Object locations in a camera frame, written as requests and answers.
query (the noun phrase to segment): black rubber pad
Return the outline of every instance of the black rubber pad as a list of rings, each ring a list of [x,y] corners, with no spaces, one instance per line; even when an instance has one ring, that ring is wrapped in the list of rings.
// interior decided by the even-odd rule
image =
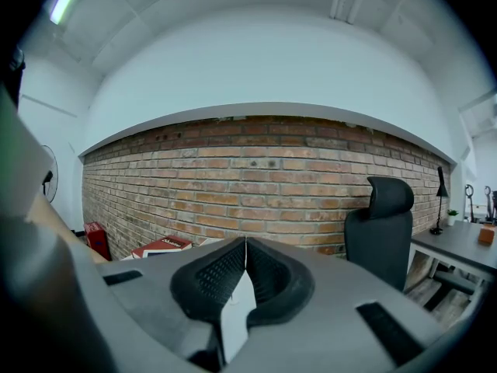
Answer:
[[[356,309],[397,366],[422,353],[422,347],[379,303],[363,304]]]
[[[135,278],[140,277],[140,276],[142,276],[140,271],[127,270],[126,272],[121,272],[119,274],[107,275],[106,277],[103,277],[103,280],[109,286],[112,286],[113,284],[119,284],[119,283],[131,281],[132,279],[135,279]]]

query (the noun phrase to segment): brick wall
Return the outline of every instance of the brick wall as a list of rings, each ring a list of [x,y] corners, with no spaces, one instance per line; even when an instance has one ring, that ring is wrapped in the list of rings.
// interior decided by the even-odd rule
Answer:
[[[368,205],[368,175],[412,187],[418,232],[436,221],[438,165],[448,176],[448,163],[431,152],[329,120],[202,120],[89,153],[84,219],[107,230],[114,258],[166,234],[194,242],[256,235],[343,254],[343,222],[348,211]]]

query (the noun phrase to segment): chair headrest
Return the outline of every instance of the chair headrest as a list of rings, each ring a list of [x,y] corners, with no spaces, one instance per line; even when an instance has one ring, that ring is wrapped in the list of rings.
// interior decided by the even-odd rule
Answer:
[[[370,218],[390,217],[411,210],[414,193],[411,187],[398,178],[367,177],[373,186],[370,198]]]

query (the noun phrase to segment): desk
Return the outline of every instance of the desk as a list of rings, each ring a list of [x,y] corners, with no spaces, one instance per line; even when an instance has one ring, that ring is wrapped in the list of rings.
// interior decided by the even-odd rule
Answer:
[[[456,221],[443,229],[442,235],[432,235],[429,229],[413,235],[408,269],[416,251],[448,263],[483,281],[497,276],[497,239],[490,246],[478,242],[481,224]]]

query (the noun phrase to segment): orange box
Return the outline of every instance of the orange box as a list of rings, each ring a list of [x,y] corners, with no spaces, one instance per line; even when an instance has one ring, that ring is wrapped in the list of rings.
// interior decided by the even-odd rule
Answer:
[[[478,237],[478,241],[480,243],[484,243],[487,245],[491,245],[494,241],[495,236],[495,227],[493,225],[483,225],[483,228],[480,229],[480,235]]]

